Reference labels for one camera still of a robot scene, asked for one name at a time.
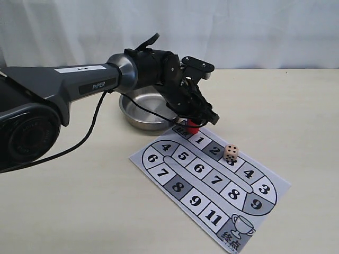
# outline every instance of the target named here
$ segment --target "dice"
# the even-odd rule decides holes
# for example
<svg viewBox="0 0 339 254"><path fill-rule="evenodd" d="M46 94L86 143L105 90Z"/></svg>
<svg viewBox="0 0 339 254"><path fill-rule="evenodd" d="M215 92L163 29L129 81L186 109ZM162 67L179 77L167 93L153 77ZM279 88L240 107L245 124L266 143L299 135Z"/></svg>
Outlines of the dice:
<svg viewBox="0 0 339 254"><path fill-rule="evenodd" d="M225 146L225 151L224 151L224 159L227 161L237 161L237 157L239 154L239 149L236 145L234 144L228 144Z"/></svg>

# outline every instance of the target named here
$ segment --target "red game piece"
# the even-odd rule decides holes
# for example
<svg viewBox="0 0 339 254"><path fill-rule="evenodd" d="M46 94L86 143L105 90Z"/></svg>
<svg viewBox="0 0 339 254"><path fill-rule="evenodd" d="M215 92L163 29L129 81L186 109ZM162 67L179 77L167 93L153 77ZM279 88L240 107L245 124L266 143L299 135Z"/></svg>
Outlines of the red game piece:
<svg viewBox="0 0 339 254"><path fill-rule="evenodd" d="M189 126L198 126L197 124L193 123L191 119L188 119L187 121L187 125ZM187 132L189 134L197 134L199 132L199 128L190 128L190 127L187 127L186 128Z"/></svg>

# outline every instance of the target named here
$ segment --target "white backdrop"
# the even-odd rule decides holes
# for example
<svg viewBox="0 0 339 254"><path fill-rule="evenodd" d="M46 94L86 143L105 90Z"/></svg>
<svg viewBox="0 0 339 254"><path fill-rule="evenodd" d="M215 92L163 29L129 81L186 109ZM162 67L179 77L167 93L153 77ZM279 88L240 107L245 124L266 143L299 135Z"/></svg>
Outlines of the white backdrop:
<svg viewBox="0 0 339 254"><path fill-rule="evenodd" d="M217 68L339 67L338 0L0 0L9 66L102 63L156 32Z"/></svg>

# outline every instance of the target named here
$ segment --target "metal bowl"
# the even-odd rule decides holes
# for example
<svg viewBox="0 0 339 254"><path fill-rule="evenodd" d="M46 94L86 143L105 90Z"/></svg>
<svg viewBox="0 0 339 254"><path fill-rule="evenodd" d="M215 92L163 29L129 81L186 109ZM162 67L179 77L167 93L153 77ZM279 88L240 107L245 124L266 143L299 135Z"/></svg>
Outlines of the metal bowl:
<svg viewBox="0 0 339 254"><path fill-rule="evenodd" d="M126 95L141 107L170 120L178 119L177 115L166 106L166 101L161 94L152 86L128 92ZM161 131L173 126L173 123L138 108L123 95L120 96L119 105L126 120L135 128L145 131Z"/></svg>

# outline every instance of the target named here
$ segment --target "beige tabletop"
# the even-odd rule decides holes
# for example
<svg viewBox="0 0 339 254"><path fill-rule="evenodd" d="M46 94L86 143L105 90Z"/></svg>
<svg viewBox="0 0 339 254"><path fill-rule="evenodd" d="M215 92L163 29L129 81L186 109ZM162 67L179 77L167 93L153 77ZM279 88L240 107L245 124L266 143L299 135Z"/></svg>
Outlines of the beige tabletop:
<svg viewBox="0 0 339 254"><path fill-rule="evenodd" d="M220 115L207 128L292 184L242 253L337 253L339 71L216 70L200 87ZM83 138L99 96L73 103L48 155ZM111 94L79 149L1 174L0 253L225 253L129 160L157 134Z"/></svg>

